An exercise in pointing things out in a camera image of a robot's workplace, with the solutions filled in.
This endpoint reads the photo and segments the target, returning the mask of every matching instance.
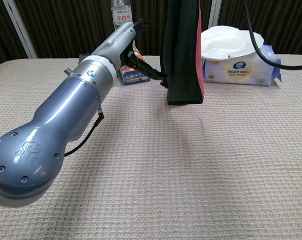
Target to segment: black wire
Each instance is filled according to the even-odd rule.
[[[248,3],[247,0],[244,0],[244,5],[245,5],[245,11],[246,11],[246,17],[247,17],[247,24],[249,27],[249,31],[250,31],[250,36],[251,36],[251,40],[254,46],[254,49],[256,51],[256,53],[258,54],[258,56],[260,56],[260,58],[266,62],[267,64],[279,68],[279,69],[284,69],[284,70],[302,70],[302,65],[300,66],[287,66],[287,65],[282,65],[282,64],[278,64],[276,62],[270,61],[269,59],[267,59],[260,51],[259,47],[257,46],[257,43],[255,41],[255,37],[254,37],[254,32],[253,32],[253,28],[252,28],[252,23],[251,23],[251,18],[250,18],[250,12],[249,12],[249,7],[248,7]]]
[[[85,137],[85,139],[74,149],[72,149],[71,151],[68,151],[67,153],[64,154],[65,157],[75,153],[77,150],[79,150],[84,144],[85,142],[90,138],[91,134],[93,133],[94,129],[99,125],[99,123],[104,119],[104,114],[103,112],[99,112],[99,117],[97,118],[97,120],[95,121],[95,123],[93,124],[93,127],[91,128],[90,132],[87,134],[87,136]]]

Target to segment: beige tablecloth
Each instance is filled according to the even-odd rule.
[[[0,65],[0,136],[31,120],[77,61]],[[47,193],[0,207],[0,239],[302,239],[302,71],[282,78],[207,83],[204,103],[186,106],[168,106],[158,81],[115,86]]]

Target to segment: white plate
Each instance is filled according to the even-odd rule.
[[[254,33],[260,48],[264,39]],[[208,60],[226,60],[255,52],[250,33],[230,26],[214,26],[201,33],[202,58]]]

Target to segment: tissue package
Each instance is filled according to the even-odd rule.
[[[281,63],[270,45],[260,48],[269,60]],[[227,60],[204,60],[206,82],[270,86],[275,78],[281,80],[280,69],[268,65],[256,52]]]

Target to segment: brown curtain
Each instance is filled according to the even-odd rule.
[[[250,0],[252,26],[278,54],[302,54],[302,0]],[[219,25],[247,30],[243,0],[223,0]]]
[[[26,57],[11,19],[0,0],[0,64],[8,60]]]
[[[38,57],[77,58],[91,53],[113,31],[110,0],[15,0]],[[163,0],[131,0],[133,19],[153,24],[139,33],[143,55],[159,55],[164,24]],[[201,0],[203,29],[212,0]]]

